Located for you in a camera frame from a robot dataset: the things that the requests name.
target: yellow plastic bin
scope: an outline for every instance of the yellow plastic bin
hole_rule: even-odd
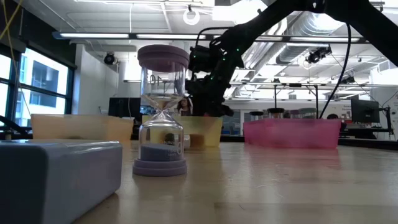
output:
[[[105,115],[32,114],[34,139],[129,141],[133,120]]]
[[[145,123],[152,116],[142,116],[142,123]],[[222,118],[197,117],[197,116],[176,116],[174,119],[183,126],[184,135],[190,135],[191,147],[218,147],[220,145]],[[166,133],[159,133],[162,141]]]

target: plastic bin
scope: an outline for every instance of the plastic bin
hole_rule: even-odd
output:
[[[276,148],[334,149],[340,120],[263,119],[243,123],[246,143]]]
[[[145,123],[152,116],[142,116]],[[199,116],[175,116],[174,119],[183,126],[184,135],[190,136],[190,147],[218,147],[220,145],[222,118]],[[163,141],[167,133],[151,133],[159,135],[159,141]]]
[[[34,139],[129,141],[133,120],[105,115],[32,114]]]

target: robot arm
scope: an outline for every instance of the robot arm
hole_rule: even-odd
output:
[[[233,114],[227,106],[222,105],[223,96],[225,90],[231,87],[229,82],[235,68],[244,66],[242,54],[257,37],[293,11],[326,13],[350,24],[398,65],[398,27],[374,8],[369,0],[277,0],[253,20],[228,29],[213,40],[209,48],[197,45],[191,49],[189,69],[192,72],[211,72],[203,79],[186,81],[186,89],[196,108],[194,116]]]

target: ceiling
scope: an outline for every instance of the ceiling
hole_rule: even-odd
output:
[[[188,25],[183,20],[183,13],[186,6],[168,6],[164,9],[160,5],[143,5],[143,4],[104,4],[101,2],[76,2],[74,0],[28,0],[22,5],[31,13],[41,18],[59,31],[64,32],[145,32],[145,33],[184,33],[197,34],[200,30],[210,26],[233,26],[231,21],[213,21],[211,16],[212,7],[200,7],[200,20],[194,25]],[[398,13],[396,9],[390,8],[385,15],[396,24],[398,24]],[[300,15],[294,12],[287,17],[287,23],[293,24],[295,18]],[[347,36],[346,26],[341,26],[331,35]],[[353,30],[353,36],[360,36]],[[172,41],[149,41],[149,40],[95,40],[90,42],[88,49],[94,49],[103,55],[104,45],[134,45],[139,49],[148,44],[170,44]],[[185,45],[193,45],[193,42],[185,42]],[[308,55],[308,51],[304,52],[290,66],[285,67],[282,72],[273,74],[280,78],[283,82],[327,82],[331,81],[331,77],[340,74],[341,67],[338,63],[343,64],[346,53],[345,44],[331,44],[333,55],[336,57],[327,57],[314,67],[308,69],[308,65],[304,62],[304,58]],[[116,53],[118,57],[128,58],[128,52]],[[350,59],[347,70],[354,70],[356,81],[366,83],[369,81],[369,69],[379,62],[386,59],[372,45],[352,45]],[[236,75],[240,79],[250,77],[250,73],[243,72],[243,75]],[[269,82],[272,79],[262,79],[263,74],[256,75],[260,82]],[[257,86],[256,91],[261,91],[261,87]]]

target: computer monitor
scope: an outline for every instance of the computer monitor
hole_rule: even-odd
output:
[[[353,122],[380,123],[379,103],[376,101],[351,99],[351,113]]]
[[[120,118],[139,118],[140,117],[141,98],[118,98],[111,97],[109,99],[108,115]]]

